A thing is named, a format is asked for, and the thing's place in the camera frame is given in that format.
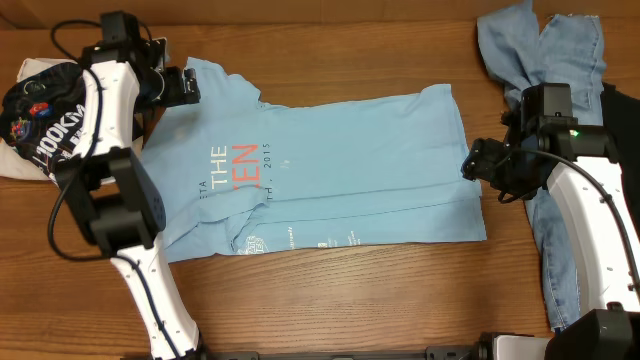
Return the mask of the light blue t-shirt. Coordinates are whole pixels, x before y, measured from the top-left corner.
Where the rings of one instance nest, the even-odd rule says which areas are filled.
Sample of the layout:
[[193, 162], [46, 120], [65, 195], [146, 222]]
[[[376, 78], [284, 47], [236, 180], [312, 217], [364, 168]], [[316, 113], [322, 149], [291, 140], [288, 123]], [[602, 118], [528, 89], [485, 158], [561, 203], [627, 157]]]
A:
[[290, 108], [215, 63], [142, 151], [170, 261], [303, 248], [482, 241], [481, 187], [452, 89]]

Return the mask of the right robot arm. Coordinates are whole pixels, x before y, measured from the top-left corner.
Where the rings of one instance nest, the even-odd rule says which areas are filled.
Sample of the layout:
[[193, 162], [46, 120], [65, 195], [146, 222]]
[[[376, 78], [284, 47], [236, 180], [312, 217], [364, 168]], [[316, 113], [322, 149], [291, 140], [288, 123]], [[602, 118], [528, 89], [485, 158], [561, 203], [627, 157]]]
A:
[[505, 138], [476, 139], [462, 175], [488, 182], [502, 204], [549, 191], [568, 232], [582, 313], [550, 339], [487, 333], [470, 358], [638, 358], [639, 239], [611, 136], [602, 126], [579, 124], [563, 83], [524, 90], [518, 108], [501, 122]]

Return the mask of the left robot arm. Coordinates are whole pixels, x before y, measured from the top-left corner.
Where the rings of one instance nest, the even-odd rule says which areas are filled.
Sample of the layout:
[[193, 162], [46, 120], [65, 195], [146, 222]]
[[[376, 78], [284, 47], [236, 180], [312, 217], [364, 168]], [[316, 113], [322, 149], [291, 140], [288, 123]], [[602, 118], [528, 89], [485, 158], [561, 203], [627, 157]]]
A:
[[84, 239], [109, 260], [135, 301], [151, 359], [205, 359], [208, 350], [180, 297], [164, 252], [166, 213], [159, 191], [132, 148], [136, 115], [199, 101], [194, 70], [165, 64], [167, 41], [142, 35], [142, 23], [117, 11], [101, 15], [102, 38], [77, 64], [85, 85], [81, 135], [57, 165], [60, 194]]

